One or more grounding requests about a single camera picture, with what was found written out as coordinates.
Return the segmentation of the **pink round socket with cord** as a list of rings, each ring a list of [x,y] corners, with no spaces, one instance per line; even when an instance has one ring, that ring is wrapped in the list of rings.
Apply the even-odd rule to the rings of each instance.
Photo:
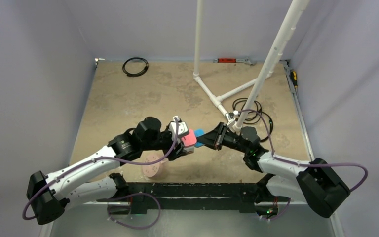
[[[162,156],[159,154],[150,154],[147,155],[144,158],[144,163],[150,163],[153,161],[157,161],[161,158]],[[142,173],[145,177],[153,179],[157,178],[160,176],[164,170],[164,164],[168,162],[167,158],[164,158],[160,162],[150,164],[150,165],[143,165],[142,166]]]

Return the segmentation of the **blue plug adapter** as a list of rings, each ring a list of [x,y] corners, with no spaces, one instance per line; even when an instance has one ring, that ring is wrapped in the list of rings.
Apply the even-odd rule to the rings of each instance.
[[[198,139],[198,137],[200,137],[200,136],[203,136],[205,134],[205,132],[204,132],[204,130],[203,129],[198,129],[198,130],[195,130],[194,131],[194,135],[195,135],[195,137]],[[204,146],[204,144],[203,143],[201,143],[201,142],[196,142],[196,144],[194,145],[194,147],[195,148],[200,148],[200,147],[202,147],[202,146]]]

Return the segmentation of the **white cube power socket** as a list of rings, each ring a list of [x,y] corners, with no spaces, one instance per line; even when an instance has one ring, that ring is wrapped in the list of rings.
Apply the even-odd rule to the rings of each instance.
[[[184,152],[186,155],[194,153],[194,152],[195,152],[195,145],[184,147],[184,148],[183,148],[183,152]]]

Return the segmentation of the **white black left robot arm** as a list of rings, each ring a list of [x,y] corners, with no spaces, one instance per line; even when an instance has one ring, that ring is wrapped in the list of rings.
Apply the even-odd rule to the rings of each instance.
[[[29,177],[28,202],[22,218],[35,219],[39,225],[45,225],[66,210],[89,201],[125,200],[127,183],[120,174],[95,182],[92,179],[125,164],[152,165],[187,155],[182,138],[189,135],[190,130],[185,122],[174,116],[164,131],[160,129],[160,120],[147,117],[71,166],[48,174],[33,173]]]

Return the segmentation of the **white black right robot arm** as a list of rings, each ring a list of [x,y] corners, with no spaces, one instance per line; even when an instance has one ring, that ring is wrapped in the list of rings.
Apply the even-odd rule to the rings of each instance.
[[[240,151],[250,170],[265,174],[257,182],[255,203],[285,197],[305,202],[316,214],[329,218],[351,194],[351,189],[325,160],[278,158],[260,144],[254,127],[244,127],[237,134],[221,122],[212,131],[198,136],[197,141],[214,150],[228,147]]]

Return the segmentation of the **pink plug adapter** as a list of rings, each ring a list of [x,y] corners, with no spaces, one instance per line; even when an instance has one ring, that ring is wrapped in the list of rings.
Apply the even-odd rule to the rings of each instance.
[[[180,138],[181,143],[184,147],[192,147],[197,143],[197,138],[192,129],[189,129],[189,134]]]

